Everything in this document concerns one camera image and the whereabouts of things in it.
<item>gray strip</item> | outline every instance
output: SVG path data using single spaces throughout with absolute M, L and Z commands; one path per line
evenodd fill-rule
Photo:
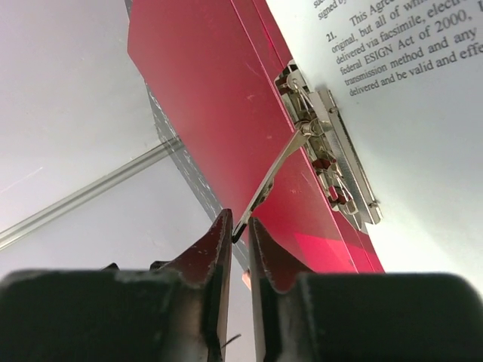
M 171 153 L 181 150 L 183 144 L 176 138 L 167 143 L 155 147 L 144 155 L 135 158 L 133 161 L 125 164 L 117 170 L 111 172 L 85 186 L 83 189 L 74 192 L 70 196 L 52 204 L 44 210 L 32 215 L 22 222 L 12 226 L 11 228 L 0 232 L 0 250 L 12 245 L 15 241 L 20 240 L 30 232 L 36 230 L 40 226 L 56 219 L 59 216 L 69 212 L 72 209 L 82 205 L 83 203 L 95 198 L 103 192 L 111 189 L 113 186 L 125 181 L 129 177 L 139 173 L 145 168 L 153 165 L 155 162 L 162 160 Z
M 133 0 L 125 0 L 125 3 L 126 9 L 128 10 L 128 16 L 130 16 Z M 177 137 L 177 133 L 147 84 L 146 89 L 149 95 L 149 102 L 151 103 L 152 115 L 154 116 L 159 139 L 162 143 L 166 142 L 169 144 L 173 137 Z M 203 209 L 205 209 L 211 221 L 214 221 L 223 208 L 191 155 L 186 149 L 183 149 L 182 152 L 171 153 L 171 158 Z M 234 245 L 233 255 L 238 260 L 243 270 L 246 270 L 249 266 L 249 258 L 248 249 L 243 242 L 238 242 Z

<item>lever arch mechanism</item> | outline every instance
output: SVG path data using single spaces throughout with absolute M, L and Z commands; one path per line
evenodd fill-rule
M 354 228 L 381 220 L 379 204 L 329 90 L 310 91 L 294 63 L 275 80 L 281 99 L 297 126 L 310 124 L 312 136 L 304 148 L 332 210 Z

